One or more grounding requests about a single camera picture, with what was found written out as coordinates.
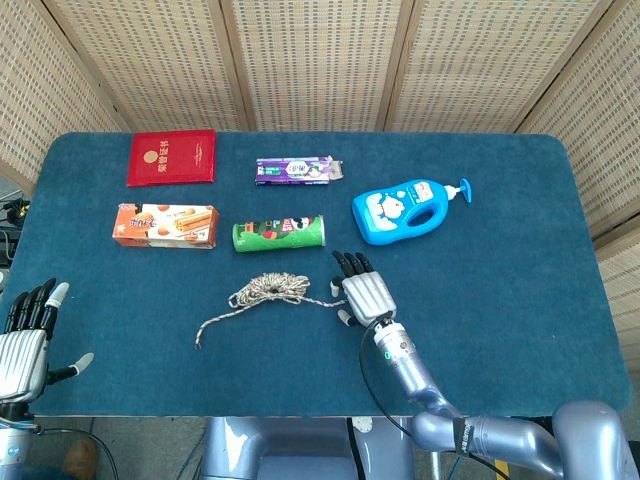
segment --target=purple snack package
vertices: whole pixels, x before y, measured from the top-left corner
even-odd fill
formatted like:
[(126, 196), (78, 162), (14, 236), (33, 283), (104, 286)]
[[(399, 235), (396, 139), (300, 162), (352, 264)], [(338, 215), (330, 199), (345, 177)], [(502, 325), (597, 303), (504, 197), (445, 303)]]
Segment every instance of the purple snack package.
[(342, 177), (342, 162), (331, 156), (256, 160), (256, 185), (321, 185)]

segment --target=green pringles can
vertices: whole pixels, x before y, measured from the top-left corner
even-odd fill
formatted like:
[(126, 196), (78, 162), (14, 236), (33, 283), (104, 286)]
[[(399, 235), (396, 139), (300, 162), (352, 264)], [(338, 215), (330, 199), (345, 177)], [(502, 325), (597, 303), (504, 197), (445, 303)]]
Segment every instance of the green pringles can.
[(233, 246), (236, 252), (323, 247), (324, 221), (322, 215), (318, 215), (236, 223), (233, 226)]

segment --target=blue plastic bottle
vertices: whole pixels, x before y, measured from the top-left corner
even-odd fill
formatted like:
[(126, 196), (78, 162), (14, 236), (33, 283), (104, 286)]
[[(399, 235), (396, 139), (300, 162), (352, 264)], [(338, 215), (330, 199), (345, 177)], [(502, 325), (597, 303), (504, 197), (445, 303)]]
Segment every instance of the blue plastic bottle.
[(353, 199), (353, 215), (367, 243), (387, 245), (436, 228), (444, 221), (449, 201), (458, 192), (471, 203), (471, 185), (466, 178), (460, 180), (459, 187), (411, 180), (358, 195)]

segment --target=person's shoe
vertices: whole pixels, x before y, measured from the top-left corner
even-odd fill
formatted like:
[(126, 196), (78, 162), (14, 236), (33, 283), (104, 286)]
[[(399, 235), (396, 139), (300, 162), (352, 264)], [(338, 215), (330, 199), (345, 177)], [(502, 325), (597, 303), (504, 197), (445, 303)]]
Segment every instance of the person's shoe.
[(90, 438), (78, 440), (67, 452), (62, 471), (78, 480), (91, 480), (98, 469), (98, 447)]

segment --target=red certificate booklet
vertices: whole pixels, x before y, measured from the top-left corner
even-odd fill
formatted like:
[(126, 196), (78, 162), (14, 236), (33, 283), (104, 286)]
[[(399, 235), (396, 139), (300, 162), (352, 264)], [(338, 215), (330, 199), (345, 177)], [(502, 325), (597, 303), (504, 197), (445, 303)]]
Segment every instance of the red certificate booklet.
[(215, 130), (133, 134), (128, 187), (213, 182)]

